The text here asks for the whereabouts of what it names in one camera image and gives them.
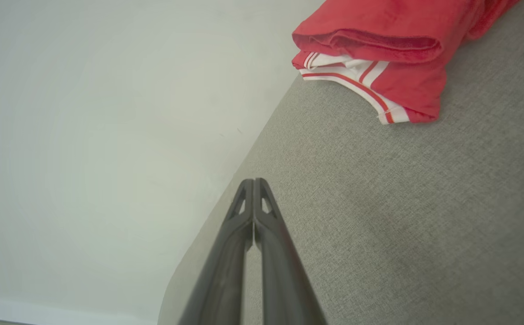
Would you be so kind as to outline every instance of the folded red cloth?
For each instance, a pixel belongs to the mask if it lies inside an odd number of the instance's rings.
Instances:
[[[516,2],[326,0],[294,31],[301,51],[292,63],[305,79],[334,80],[365,98],[374,95],[370,101],[378,103],[383,123],[433,121],[444,66],[462,42],[481,37]]]

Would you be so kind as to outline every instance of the folded clothing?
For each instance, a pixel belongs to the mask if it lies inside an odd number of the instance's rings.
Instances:
[[[305,80],[365,97],[382,123],[438,118],[444,66],[518,0],[326,0],[294,31]]]

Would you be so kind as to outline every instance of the black plastic handle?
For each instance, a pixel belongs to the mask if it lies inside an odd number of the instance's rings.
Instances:
[[[180,325],[240,324],[244,256],[254,238],[262,252],[264,324],[326,324],[270,186],[258,178],[240,184]]]

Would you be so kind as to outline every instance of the sofa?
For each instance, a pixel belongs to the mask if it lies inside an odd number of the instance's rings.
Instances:
[[[382,125],[297,78],[165,292],[176,324],[242,179],[270,183],[331,325],[524,325],[524,0],[448,64],[441,116]],[[246,254],[243,323],[262,324]]]

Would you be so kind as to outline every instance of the gray upholstery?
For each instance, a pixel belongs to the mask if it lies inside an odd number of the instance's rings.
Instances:
[[[266,178],[331,325],[524,324],[524,1],[448,66],[441,118],[381,125],[298,78],[165,293],[175,324],[240,181]],[[260,253],[244,323],[262,323]]]

